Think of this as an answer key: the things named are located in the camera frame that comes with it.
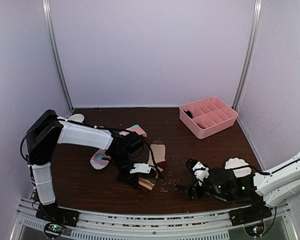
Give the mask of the striped beige maroon sock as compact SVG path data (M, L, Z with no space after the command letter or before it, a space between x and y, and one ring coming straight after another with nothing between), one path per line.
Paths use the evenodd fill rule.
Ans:
M150 148L153 152L154 161L160 173L167 167L166 146L163 141L155 140L151 143ZM140 173L138 178L138 189L142 194L149 193L154 187L159 177L154 166L150 166L150 174Z

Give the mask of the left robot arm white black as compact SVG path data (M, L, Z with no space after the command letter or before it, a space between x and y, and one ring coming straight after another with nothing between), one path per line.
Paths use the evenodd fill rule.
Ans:
M133 188L139 185L139 175L160 175L156 162L133 163L131 154L148 145L145 137L129 129L87 125L58 116L52 109L46 110L27 130L21 140L19 152L30 167L42 213L51 222L62 218L57 203L51 162L57 145L70 144L104 150L106 160L119 171L122 181Z

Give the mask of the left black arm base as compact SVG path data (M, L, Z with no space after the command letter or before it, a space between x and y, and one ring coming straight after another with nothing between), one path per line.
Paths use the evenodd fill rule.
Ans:
M37 210L35 217L62 226L76 227L79 215L79 212L76 210L64 208L47 209L40 207Z

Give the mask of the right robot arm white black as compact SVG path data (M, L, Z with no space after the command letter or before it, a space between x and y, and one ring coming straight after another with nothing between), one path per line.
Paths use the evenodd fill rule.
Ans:
M191 185L175 188L188 200L208 195L227 205L251 205L246 210L249 220L258 220L266 208L274 208L300 192L300 151L273 168L260 171L242 158L229 158L224 167L213 169L190 158L186 168L194 176Z

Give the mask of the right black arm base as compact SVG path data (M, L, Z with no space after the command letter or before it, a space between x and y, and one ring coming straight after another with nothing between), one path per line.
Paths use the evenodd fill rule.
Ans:
M272 211L266 206L251 205L249 207L231 210L229 218L233 226L257 222L272 216Z

